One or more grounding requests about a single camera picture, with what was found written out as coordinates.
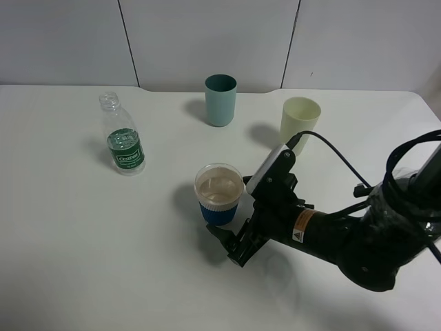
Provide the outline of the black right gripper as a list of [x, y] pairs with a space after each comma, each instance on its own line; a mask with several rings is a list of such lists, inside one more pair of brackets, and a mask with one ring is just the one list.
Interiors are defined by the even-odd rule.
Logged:
[[254, 193], [254, 212], [234, 234], [212, 224], [206, 228], [226, 249], [228, 257], [243, 267], [269, 240], [298, 248], [305, 240], [305, 230], [312, 209], [294, 193], [294, 173], [278, 176], [243, 176], [247, 193]]

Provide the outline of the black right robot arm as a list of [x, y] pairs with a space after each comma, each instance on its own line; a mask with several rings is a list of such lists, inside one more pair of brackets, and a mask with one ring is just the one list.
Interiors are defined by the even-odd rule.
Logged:
[[440, 153], [416, 173], [393, 171], [412, 147], [434, 141], [427, 134], [398, 146], [387, 159], [383, 181], [359, 185], [359, 203], [326, 214], [294, 193], [296, 158], [291, 144], [275, 148], [259, 171], [245, 178], [254, 212], [240, 231], [208, 225], [229, 258], [245, 265], [268, 241], [276, 241], [338, 266], [357, 285], [375, 292], [391, 290], [398, 270], [424, 249], [440, 256]]

